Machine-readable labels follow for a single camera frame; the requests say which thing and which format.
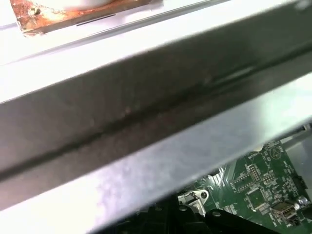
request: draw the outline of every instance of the electronic component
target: electronic component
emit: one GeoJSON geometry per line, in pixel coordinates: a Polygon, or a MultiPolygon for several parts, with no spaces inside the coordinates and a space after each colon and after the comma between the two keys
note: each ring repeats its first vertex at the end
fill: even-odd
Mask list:
{"type": "Polygon", "coordinates": [[[249,168],[255,182],[259,182],[261,180],[261,177],[260,177],[259,172],[257,171],[257,166],[252,164],[248,168],[249,168]]]}
{"type": "Polygon", "coordinates": [[[311,234],[311,202],[304,188],[282,144],[272,141],[262,151],[220,167],[217,175],[195,181],[186,191],[207,190],[208,212],[222,209],[279,233],[311,234]]]}
{"type": "Polygon", "coordinates": [[[298,198],[298,203],[300,205],[308,205],[309,204],[309,200],[305,196],[300,196],[298,198]]]}
{"type": "Polygon", "coordinates": [[[264,204],[266,204],[266,200],[263,197],[262,191],[260,188],[256,188],[246,194],[247,199],[250,201],[250,204],[254,210],[259,209],[264,204]]]}
{"type": "Polygon", "coordinates": [[[300,223],[296,208],[290,202],[278,202],[271,207],[271,210],[276,216],[282,218],[285,222],[291,223],[296,226],[300,223]]]}
{"type": "Polygon", "coordinates": [[[262,179],[265,185],[270,184],[273,180],[275,180],[274,173],[270,173],[262,179]]]}
{"type": "Polygon", "coordinates": [[[250,174],[243,175],[233,182],[234,189],[236,189],[237,192],[241,192],[253,184],[254,181],[250,174]]]}

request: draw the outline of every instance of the microchip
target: microchip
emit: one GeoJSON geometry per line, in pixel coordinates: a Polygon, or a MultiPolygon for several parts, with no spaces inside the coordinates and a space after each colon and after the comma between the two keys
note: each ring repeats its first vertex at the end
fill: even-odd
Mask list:
{"type": "Polygon", "coordinates": [[[266,204],[266,200],[263,197],[262,191],[260,188],[256,188],[247,193],[247,198],[250,201],[250,204],[254,210],[259,209],[262,205],[266,204]]]}

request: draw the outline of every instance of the green circuit board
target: green circuit board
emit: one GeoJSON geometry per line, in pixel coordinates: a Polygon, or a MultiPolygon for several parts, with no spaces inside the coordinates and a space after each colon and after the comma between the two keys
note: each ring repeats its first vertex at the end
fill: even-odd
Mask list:
{"type": "Polygon", "coordinates": [[[219,168],[219,173],[197,180],[188,189],[208,190],[207,211],[223,209],[281,234],[312,233],[312,221],[301,213],[311,205],[305,184],[279,141],[219,168]],[[307,204],[291,210],[296,214],[291,219],[275,211],[284,210],[289,215],[285,206],[300,196],[308,199],[307,204]]]}

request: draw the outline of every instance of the metal bar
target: metal bar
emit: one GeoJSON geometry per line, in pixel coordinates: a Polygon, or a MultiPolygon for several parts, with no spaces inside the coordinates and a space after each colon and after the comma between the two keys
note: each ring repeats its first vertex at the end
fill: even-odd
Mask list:
{"type": "Polygon", "coordinates": [[[117,0],[84,11],[62,11],[39,6],[36,8],[37,12],[33,14],[29,13],[31,9],[37,7],[33,2],[27,0],[11,0],[10,2],[21,32],[31,37],[144,6],[150,4],[151,0],[117,0]]]}
{"type": "Polygon", "coordinates": [[[87,233],[312,117],[312,74],[0,213],[5,233],[87,233]]]}
{"type": "Polygon", "coordinates": [[[312,70],[312,31],[303,24],[311,9],[291,1],[224,4],[0,67],[0,209],[312,70]],[[234,6],[242,12],[227,15],[234,6]],[[153,33],[159,37],[147,40],[153,33]],[[86,59],[99,51],[100,59],[86,59]]]}
{"type": "Polygon", "coordinates": [[[300,51],[312,38],[311,30],[298,27],[311,20],[309,10],[298,14],[290,4],[230,23],[285,3],[272,2],[263,2],[259,9],[239,0],[243,12],[225,19],[228,9],[239,6],[226,2],[119,37],[0,67],[0,127],[5,133],[0,147],[6,155],[0,157],[0,170],[104,132],[110,124],[195,86],[211,86],[225,76],[238,78],[288,53],[285,48],[300,51]]]}

